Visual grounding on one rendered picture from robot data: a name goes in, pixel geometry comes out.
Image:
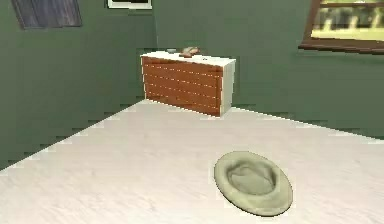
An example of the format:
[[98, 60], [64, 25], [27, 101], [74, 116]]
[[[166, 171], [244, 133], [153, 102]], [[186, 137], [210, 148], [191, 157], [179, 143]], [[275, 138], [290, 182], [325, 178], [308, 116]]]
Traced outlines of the white and brown dresser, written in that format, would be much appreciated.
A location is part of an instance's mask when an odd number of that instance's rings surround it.
[[235, 59], [165, 51], [140, 58], [146, 99], [216, 117], [231, 108]]

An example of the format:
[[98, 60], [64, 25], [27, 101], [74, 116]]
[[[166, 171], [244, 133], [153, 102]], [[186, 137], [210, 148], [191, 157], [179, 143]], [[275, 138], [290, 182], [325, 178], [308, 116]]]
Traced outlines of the tan object on dresser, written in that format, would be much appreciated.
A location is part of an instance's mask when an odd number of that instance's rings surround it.
[[180, 57], [191, 58], [195, 54], [199, 53], [200, 49], [198, 47], [187, 47], [182, 50], [179, 54]]

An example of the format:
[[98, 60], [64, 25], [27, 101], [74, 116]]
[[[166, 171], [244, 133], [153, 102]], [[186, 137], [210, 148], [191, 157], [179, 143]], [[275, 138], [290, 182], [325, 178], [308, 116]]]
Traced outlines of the beige round hat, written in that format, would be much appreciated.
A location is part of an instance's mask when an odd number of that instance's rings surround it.
[[253, 215], [277, 216], [293, 203], [293, 188], [283, 170], [249, 151], [221, 156], [214, 166], [214, 180], [230, 203]]

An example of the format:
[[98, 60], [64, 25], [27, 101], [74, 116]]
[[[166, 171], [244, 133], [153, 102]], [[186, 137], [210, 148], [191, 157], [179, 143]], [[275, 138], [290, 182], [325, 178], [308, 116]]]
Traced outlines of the white framed wall picture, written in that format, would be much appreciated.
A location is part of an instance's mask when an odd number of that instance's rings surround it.
[[152, 0], [106, 0], [107, 6], [111, 9], [143, 9], [152, 8]]

